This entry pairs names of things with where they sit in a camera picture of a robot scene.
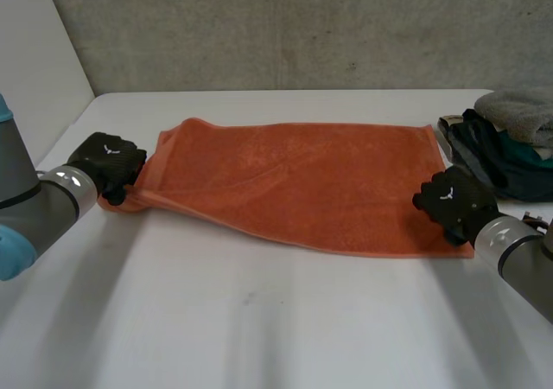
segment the white logo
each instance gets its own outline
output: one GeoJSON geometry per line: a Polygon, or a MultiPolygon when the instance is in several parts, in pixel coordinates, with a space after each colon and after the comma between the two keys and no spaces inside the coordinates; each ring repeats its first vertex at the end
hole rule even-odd
{"type": "Polygon", "coordinates": [[[107,145],[104,144],[105,154],[119,154],[121,151],[113,151],[107,148],[107,145]]]}
{"type": "Polygon", "coordinates": [[[445,196],[440,196],[441,201],[446,201],[447,199],[453,199],[453,187],[449,190],[449,193],[445,196]]]}

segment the gray concrete wall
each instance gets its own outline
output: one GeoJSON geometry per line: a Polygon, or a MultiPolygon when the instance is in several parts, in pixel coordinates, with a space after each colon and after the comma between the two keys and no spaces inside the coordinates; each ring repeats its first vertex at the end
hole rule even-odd
{"type": "Polygon", "coordinates": [[[553,0],[54,0],[96,94],[553,83],[553,0]]]}

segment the white wall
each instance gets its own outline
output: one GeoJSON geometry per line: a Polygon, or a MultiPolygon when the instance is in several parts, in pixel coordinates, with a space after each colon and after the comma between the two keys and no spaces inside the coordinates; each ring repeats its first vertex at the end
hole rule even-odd
{"type": "Polygon", "coordinates": [[[0,0],[0,93],[34,163],[93,100],[52,0],[0,0]]]}

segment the terry cloth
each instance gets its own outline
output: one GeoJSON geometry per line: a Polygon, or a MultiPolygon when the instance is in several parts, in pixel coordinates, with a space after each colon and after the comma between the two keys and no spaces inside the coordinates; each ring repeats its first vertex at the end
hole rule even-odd
{"type": "Polygon", "coordinates": [[[413,193],[444,169],[430,126],[220,127],[190,118],[159,136],[120,207],[160,207],[261,238],[384,258],[469,257],[417,211],[413,193]]]}
{"type": "MultiPolygon", "coordinates": [[[[460,124],[452,124],[450,131],[454,139],[478,159],[476,166],[463,161],[474,176],[481,180],[483,170],[498,196],[521,201],[553,201],[553,169],[512,154],[505,148],[502,137],[493,125],[474,110],[466,110],[463,119],[460,124]]],[[[456,150],[455,144],[451,146],[457,157],[462,157],[462,152],[456,150]]]]}
{"type": "Polygon", "coordinates": [[[474,110],[515,141],[553,148],[552,86],[488,93],[474,110]]]}

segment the wall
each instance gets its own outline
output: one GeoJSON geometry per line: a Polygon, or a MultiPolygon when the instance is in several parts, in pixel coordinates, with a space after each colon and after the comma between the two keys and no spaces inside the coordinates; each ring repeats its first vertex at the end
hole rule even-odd
{"type": "Polygon", "coordinates": [[[553,82],[553,0],[54,0],[94,91],[553,82]]]}
{"type": "Polygon", "coordinates": [[[0,0],[0,93],[35,163],[92,101],[52,0],[0,0]]]}

